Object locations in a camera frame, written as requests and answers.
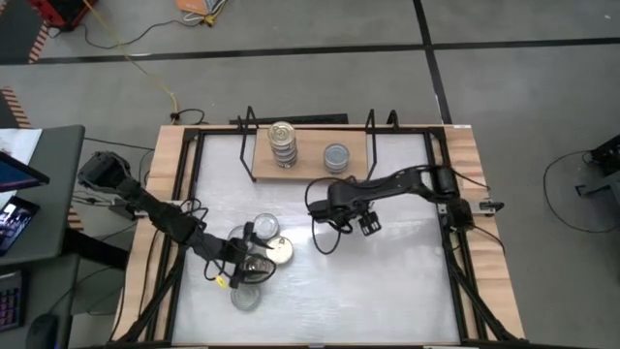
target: gray floor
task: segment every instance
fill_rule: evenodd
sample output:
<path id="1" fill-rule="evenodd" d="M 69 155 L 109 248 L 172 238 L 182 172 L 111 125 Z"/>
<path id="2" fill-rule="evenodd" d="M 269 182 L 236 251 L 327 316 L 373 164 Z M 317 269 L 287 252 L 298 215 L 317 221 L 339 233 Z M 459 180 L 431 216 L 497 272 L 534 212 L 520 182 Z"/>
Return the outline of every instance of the gray floor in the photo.
<path id="1" fill-rule="evenodd" d="M 420 42 L 410 1 L 231 0 L 214 29 L 154 29 L 131 52 L 176 52 Z M 180 15 L 170 1 L 149 6 L 102 2 L 124 39 Z M 613 1 L 423 1 L 435 43 L 620 36 Z M 92 40 L 109 44 L 92 21 Z M 43 56 L 114 54 L 86 47 L 81 32 L 46 44 Z M 542 343 L 620 346 L 620 232 L 587 235 L 564 227 L 545 206 L 544 167 L 620 132 L 619 46 L 511 48 L 436 53 L 455 123 L 474 125 L 498 215 L 523 326 Z M 441 122 L 423 52 L 218 58 L 144 63 L 162 76 L 181 108 L 202 108 L 228 122 L 252 105 L 257 116 L 347 112 L 359 122 L 374 108 L 401 122 Z M 153 146 L 169 122 L 169 98 L 127 63 L 0 67 L 35 127 L 81 123 L 90 137 Z M 82 160 L 112 149 L 134 168 L 143 152 L 87 143 Z M 618 206 L 605 196 L 579 199 L 573 186 L 591 170 L 570 158 L 549 174 L 549 194 L 574 224 L 604 228 Z M 88 234 L 127 222 L 79 206 Z M 110 283 L 117 278 L 111 276 Z M 75 320 L 72 345 L 101 342 L 111 317 Z"/>

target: stacked tin cans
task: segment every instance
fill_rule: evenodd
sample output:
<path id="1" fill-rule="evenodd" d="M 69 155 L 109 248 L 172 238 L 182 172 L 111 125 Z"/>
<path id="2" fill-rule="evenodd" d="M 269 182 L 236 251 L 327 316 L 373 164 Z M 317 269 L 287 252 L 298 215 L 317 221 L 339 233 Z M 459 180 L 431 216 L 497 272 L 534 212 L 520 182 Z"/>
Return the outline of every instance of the stacked tin cans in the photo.
<path id="1" fill-rule="evenodd" d="M 278 166 L 290 168 L 297 162 L 297 145 L 295 129 L 284 121 L 279 121 L 269 128 L 269 145 Z"/>

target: yellow tape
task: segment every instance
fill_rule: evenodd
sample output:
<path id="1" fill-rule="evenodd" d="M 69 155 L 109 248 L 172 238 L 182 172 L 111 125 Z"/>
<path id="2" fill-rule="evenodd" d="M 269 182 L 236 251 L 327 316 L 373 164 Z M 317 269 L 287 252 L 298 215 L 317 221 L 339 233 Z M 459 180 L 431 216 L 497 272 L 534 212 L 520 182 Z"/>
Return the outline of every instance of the yellow tape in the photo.
<path id="1" fill-rule="evenodd" d="M 226 284 L 226 281 L 224 280 L 224 277 L 220 275 L 215 276 L 215 282 L 217 282 L 217 284 L 220 285 L 221 288 L 228 287 L 228 285 Z"/>

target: small wooden shelf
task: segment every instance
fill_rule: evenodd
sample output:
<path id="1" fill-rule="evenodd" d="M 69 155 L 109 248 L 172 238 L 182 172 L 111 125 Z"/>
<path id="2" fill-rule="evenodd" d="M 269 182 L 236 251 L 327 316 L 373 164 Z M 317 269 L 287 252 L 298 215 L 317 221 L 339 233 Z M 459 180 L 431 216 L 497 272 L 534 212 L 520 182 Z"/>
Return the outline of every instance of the small wooden shelf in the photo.
<path id="1" fill-rule="evenodd" d="M 368 175 L 365 132 L 296 129 L 295 138 L 297 163 L 289 169 L 283 169 L 273 158 L 267 129 L 259 129 L 254 148 L 252 175 L 257 179 L 315 179 L 323 176 L 346 178 L 350 175 L 364 179 Z M 324 165 L 324 151 L 333 143 L 341 143 L 349 149 L 349 166 L 342 174 L 330 174 Z"/>

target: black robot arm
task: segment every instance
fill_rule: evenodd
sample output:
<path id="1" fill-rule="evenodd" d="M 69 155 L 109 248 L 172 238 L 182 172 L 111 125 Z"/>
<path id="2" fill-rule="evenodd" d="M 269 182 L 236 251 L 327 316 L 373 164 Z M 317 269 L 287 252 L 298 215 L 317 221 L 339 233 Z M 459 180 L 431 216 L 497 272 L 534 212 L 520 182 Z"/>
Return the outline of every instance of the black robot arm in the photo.
<path id="1" fill-rule="evenodd" d="M 430 173 L 436 190 L 423 183 L 423 173 Z M 335 180 L 327 188 L 327 199 L 309 204 L 308 212 L 317 223 L 329 223 L 334 229 L 345 234 L 351 232 L 350 221 L 357 217 L 364 235 L 368 236 L 381 230 L 377 213 L 370 211 L 370 206 L 375 200 L 401 194 L 417 194 L 435 204 L 459 200 L 456 178 L 452 168 L 449 167 L 414 166 L 387 177 L 362 182 L 356 181 L 354 177 L 326 179 Z"/>
<path id="2" fill-rule="evenodd" d="M 115 194 L 148 213 L 155 228 L 170 236 L 176 243 L 191 247 L 206 261 L 220 260 L 235 265 L 230 275 L 230 286 L 236 288 L 251 273 L 260 270 L 244 270 L 247 242 L 269 248 L 254 233 L 253 223 L 246 223 L 243 238 L 225 240 L 204 233 L 206 223 L 187 214 L 181 207 L 163 203 L 144 190 L 131 177 L 129 163 L 113 152 L 96 152 L 79 170 L 78 183 L 97 192 Z"/>

